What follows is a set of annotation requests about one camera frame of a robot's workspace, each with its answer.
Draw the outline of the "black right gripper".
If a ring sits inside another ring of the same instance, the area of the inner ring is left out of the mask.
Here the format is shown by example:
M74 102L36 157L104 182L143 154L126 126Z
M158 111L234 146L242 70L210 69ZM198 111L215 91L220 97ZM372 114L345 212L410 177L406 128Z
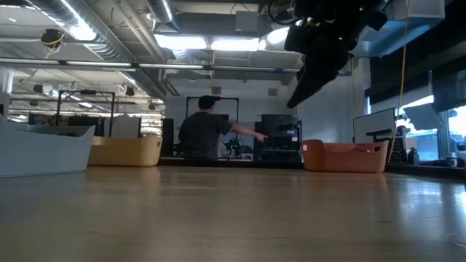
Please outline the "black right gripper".
M299 18L290 25L285 38L284 49L301 53L304 64L296 74L298 80L287 106L297 106L320 91L338 75L337 64L324 55L342 53L344 59L353 58L353 49L359 39L358 17L337 17L321 20L310 17Z

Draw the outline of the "black shelf cabinet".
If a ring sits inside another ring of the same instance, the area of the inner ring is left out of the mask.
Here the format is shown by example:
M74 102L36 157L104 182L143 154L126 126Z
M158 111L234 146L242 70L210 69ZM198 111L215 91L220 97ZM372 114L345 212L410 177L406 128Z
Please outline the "black shelf cabinet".
M254 130L266 136L263 142L254 141L254 162L301 161L301 122L296 115L263 114Z

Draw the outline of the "whiteboard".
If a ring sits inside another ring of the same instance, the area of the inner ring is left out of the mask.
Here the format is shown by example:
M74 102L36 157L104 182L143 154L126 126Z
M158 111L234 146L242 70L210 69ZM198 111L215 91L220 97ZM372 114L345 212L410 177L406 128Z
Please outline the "whiteboard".
M389 108L353 119L355 143L373 143L372 132L385 130L390 135L395 131L395 109Z

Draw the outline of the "grey ceiling box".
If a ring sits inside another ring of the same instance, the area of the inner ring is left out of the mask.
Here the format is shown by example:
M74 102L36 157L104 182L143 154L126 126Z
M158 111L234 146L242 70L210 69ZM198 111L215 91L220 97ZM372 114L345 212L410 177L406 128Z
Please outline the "grey ceiling box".
M240 33L257 33L258 13L249 11L236 11L234 29L236 32Z

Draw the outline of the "ceiling light panel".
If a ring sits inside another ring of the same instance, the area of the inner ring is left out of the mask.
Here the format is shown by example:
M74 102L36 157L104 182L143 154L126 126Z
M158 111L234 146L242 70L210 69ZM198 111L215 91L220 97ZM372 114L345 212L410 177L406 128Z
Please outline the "ceiling light panel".
M208 44L201 36L167 36L154 34L154 38L162 48L171 50L207 49Z
M259 38L215 38L210 45L213 50L220 51L249 51L258 50Z

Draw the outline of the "orange plastic basket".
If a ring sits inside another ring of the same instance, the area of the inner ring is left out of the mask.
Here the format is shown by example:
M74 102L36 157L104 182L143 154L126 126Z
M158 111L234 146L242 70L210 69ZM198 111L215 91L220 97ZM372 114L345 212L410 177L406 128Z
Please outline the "orange plastic basket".
M373 152L350 151L355 145L370 145ZM324 143L305 140L301 143L304 168L314 172L381 173L385 169L388 142L378 143Z

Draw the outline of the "grey tilted panel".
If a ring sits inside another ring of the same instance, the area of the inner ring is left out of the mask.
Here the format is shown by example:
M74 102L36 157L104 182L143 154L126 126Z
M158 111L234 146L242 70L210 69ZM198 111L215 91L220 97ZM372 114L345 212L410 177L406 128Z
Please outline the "grey tilted panel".
M407 107L403 110L416 130L439 130L444 128L443 120L432 103Z

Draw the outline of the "black hanging monitor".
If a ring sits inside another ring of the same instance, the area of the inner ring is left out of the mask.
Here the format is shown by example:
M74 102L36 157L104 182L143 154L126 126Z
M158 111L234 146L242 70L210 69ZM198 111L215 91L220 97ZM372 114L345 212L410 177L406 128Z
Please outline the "black hanging monitor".
M433 96L437 111L466 106L466 69L446 75L433 72Z

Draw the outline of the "black upright cabinet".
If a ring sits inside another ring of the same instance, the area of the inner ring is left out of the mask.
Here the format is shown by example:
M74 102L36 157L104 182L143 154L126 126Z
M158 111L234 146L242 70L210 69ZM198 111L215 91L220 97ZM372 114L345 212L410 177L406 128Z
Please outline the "black upright cabinet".
M174 120L162 119L162 156L173 156Z

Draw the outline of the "white cabinet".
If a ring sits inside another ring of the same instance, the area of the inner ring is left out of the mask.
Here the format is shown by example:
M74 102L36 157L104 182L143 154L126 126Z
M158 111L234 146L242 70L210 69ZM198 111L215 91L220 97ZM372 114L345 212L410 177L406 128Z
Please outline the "white cabinet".
M109 137L109 132L113 138L138 138L141 134L141 118L136 116L115 116L112 128L110 118L105 118L103 126L105 137Z

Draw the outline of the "yellow plastic basket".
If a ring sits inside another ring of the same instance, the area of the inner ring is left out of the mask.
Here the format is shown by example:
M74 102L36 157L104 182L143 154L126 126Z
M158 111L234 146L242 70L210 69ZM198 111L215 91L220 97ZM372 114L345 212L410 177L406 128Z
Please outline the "yellow plastic basket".
M159 162L162 138L105 138L94 137L89 166L153 167Z

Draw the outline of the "white plastic basket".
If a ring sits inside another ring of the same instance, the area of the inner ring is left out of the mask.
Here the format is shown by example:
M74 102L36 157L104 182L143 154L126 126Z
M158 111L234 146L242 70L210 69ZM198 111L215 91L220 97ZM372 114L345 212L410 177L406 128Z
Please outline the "white plastic basket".
M50 127L0 118L0 178L83 172L95 128Z

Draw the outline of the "white cylindrical object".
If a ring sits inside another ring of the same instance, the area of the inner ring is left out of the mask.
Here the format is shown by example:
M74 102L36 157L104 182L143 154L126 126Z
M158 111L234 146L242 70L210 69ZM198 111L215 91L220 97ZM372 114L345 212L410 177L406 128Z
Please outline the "white cylindrical object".
M14 71L0 68L0 93L10 94L14 80Z

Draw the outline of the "smooth silver duct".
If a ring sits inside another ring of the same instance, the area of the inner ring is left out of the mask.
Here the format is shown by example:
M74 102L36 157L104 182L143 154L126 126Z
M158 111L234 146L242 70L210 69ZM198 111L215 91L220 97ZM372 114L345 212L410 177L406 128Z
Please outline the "smooth silver duct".
M158 23L170 23L175 18L171 0L146 0L149 11Z

